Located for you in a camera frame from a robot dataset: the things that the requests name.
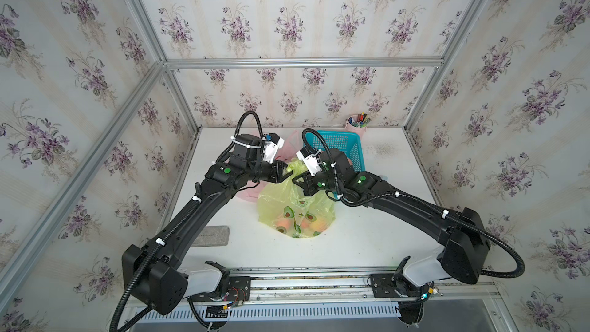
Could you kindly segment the yellow-green plastic bag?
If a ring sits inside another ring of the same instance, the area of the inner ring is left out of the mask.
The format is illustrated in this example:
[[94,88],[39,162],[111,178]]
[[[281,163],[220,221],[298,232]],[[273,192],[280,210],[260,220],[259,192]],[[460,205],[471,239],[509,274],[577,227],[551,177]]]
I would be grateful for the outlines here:
[[292,229],[286,235],[290,238],[314,238],[321,235],[323,232],[313,232],[309,225],[320,219],[331,226],[336,220],[334,207],[335,203],[321,193],[312,197],[304,196],[292,178],[280,184],[267,184],[257,200],[258,221],[277,231],[273,225],[275,221],[291,220]]

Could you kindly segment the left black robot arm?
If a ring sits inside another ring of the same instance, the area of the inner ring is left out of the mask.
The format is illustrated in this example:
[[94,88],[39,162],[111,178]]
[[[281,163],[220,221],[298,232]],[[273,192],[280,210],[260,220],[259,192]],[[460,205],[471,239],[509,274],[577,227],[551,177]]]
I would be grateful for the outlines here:
[[289,177],[287,163],[276,160],[284,140],[275,133],[241,133],[235,129],[229,146],[196,183],[187,204],[160,232],[143,246],[132,244],[121,257],[124,291],[109,325],[111,331],[126,331],[120,320],[130,298],[145,304],[144,314],[155,310],[161,315],[173,311],[186,297],[187,275],[179,267],[188,250],[207,223],[247,183],[281,183]]

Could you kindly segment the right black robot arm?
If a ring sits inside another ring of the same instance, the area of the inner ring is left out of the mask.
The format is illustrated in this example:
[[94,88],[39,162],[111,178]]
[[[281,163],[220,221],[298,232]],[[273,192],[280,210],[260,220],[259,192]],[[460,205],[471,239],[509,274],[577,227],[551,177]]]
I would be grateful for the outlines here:
[[[430,281],[454,279],[476,284],[480,276],[518,278],[525,273],[525,261],[504,240],[485,230],[481,217],[471,209],[461,212],[440,207],[411,195],[373,173],[354,170],[347,156],[329,148],[316,130],[302,131],[304,147],[297,157],[307,172],[293,178],[304,195],[324,191],[331,201],[347,207],[367,207],[392,215],[430,236],[441,250],[429,258],[400,263],[403,279],[415,286]],[[504,250],[516,263],[512,271],[486,270],[484,264],[493,245]]]

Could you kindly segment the teal plastic basket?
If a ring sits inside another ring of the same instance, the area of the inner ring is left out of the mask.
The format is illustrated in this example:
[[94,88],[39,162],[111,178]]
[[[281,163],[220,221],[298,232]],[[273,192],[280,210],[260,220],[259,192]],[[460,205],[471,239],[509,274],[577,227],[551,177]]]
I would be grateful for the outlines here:
[[360,136],[353,132],[319,130],[317,132],[327,143],[328,148],[343,152],[351,161],[356,172],[365,170],[364,154]]

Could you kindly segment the pink pen cup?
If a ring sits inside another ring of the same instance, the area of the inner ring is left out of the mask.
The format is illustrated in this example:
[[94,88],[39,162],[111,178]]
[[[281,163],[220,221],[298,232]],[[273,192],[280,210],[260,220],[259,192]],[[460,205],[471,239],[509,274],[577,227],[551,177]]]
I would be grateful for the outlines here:
[[345,130],[362,138],[367,131],[370,121],[371,118],[367,115],[367,113],[351,115],[346,121]]

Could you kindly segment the grey eraser block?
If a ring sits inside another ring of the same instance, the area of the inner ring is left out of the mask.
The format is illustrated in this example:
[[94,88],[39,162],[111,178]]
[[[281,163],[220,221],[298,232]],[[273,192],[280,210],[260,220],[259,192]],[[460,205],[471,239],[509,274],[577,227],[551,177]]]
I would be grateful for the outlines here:
[[230,228],[225,225],[207,226],[196,237],[192,247],[225,247],[229,244]]

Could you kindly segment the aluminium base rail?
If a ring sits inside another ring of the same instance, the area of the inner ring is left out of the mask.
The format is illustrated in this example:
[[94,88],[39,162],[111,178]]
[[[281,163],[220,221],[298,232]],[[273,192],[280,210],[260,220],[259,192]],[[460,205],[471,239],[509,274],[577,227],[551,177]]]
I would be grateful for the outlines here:
[[[401,297],[375,299],[371,276],[393,274],[395,267],[303,267],[229,268],[231,277],[249,277],[249,304],[309,304],[377,301],[404,301]],[[501,295],[491,281],[461,284],[435,281],[437,294],[429,301],[499,300]]]

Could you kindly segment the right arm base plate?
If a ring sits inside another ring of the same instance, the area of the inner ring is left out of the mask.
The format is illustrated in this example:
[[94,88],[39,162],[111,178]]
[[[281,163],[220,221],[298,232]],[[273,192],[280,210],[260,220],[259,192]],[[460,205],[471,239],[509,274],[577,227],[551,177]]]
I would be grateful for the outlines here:
[[416,286],[402,272],[372,274],[369,285],[375,298],[404,298],[425,301],[435,293],[433,282]]

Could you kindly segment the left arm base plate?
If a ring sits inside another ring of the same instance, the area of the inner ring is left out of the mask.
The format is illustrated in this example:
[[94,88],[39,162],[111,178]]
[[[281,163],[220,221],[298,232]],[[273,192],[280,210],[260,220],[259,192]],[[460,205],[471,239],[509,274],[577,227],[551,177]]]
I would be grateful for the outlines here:
[[191,296],[193,302],[221,302],[225,304],[243,304],[250,298],[252,278],[248,276],[234,277],[222,280],[220,285],[210,293],[200,293]]

